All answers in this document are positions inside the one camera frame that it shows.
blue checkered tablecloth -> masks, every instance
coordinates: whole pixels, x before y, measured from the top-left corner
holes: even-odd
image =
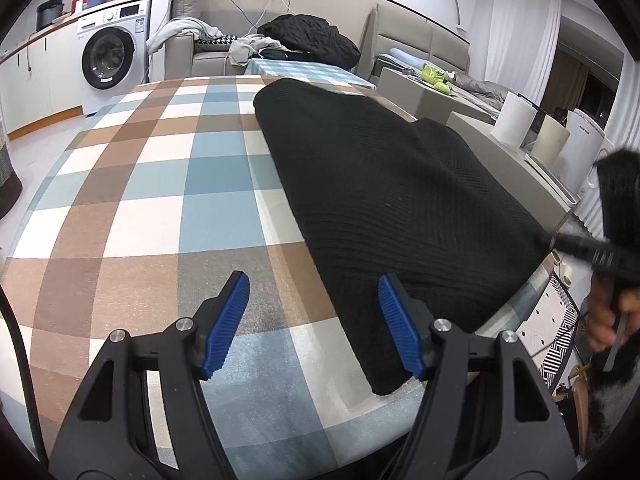
[[[49,449],[111,330],[164,330],[235,269],[249,276],[249,304],[202,389],[239,479],[305,480],[411,428],[422,384],[372,393],[282,189],[253,106],[276,79],[138,86],[86,120],[41,185],[2,287],[30,349]],[[357,85],[318,86],[404,114]],[[551,272],[540,266],[478,333],[515,330]],[[9,382],[0,381],[3,405],[24,404],[19,376]],[[159,455],[175,464],[157,374],[149,397]]]
[[[276,61],[254,57],[249,61],[244,74],[291,77],[311,83],[327,83],[345,87],[355,85],[369,90],[376,89],[374,84],[340,67],[308,61]]]

black jacket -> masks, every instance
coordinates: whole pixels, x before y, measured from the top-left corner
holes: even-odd
[[[353,41],[343,36],[335,25],[309,14],[283,14],[258,27],[258,34],[278,40],[291,50],[314,54],[318,61],[350,70],[360,60]]]

folded black sweater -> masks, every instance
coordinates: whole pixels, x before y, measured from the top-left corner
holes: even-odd
[[[378,304],[381,274],[471,332],[545,256],[542,228],[453,130],[292,79],[255,114],[300,231],[375,393],[408,379]]]

human hand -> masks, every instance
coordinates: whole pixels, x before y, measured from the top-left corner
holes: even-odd
[[[591,349],[598,353],[603,352],[616,341],[616,333],[613,331],[613,324],[616,315],[607,306],[607,291],[602,285],[602,281],[595,273],[591,277],[591,291],[587,296],[589,303],[589,315],[587,316],[587,340]],[[638,329],[640,329],[640,288],[628,288],[620,294],[618,300],[620,312],[629,314],[626,320],[625,335],[621,344]]]

paper towel roll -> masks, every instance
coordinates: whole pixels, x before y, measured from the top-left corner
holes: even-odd
[[[545,168],[551,168],[569,139],[569,130],[551,116],[546,116],[531,156]]]
[[[509,92],[504,100],[492,135],[512,150],[520,148],[537,110],[516,94]]]

